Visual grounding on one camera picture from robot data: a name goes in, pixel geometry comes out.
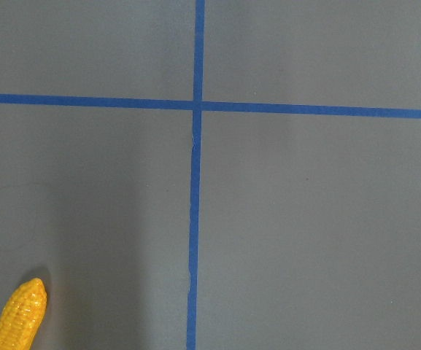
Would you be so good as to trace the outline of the yellow corn cob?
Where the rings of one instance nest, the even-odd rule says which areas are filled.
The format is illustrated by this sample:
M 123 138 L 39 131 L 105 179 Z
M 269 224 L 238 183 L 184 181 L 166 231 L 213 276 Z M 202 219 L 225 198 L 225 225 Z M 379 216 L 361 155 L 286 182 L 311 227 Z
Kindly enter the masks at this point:
M 29 350 L 47 309 L 47 291 L 40 278 L 21 284 L 0 315 L 0 350 Z

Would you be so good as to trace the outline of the brown paper table mat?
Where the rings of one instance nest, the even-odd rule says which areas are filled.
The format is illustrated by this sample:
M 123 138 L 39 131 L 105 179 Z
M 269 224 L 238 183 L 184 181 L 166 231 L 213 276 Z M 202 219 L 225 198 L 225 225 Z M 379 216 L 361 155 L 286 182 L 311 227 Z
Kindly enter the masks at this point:
M 421 349 L 421 1 L 0 1 L 0 313 L 35 349 Z

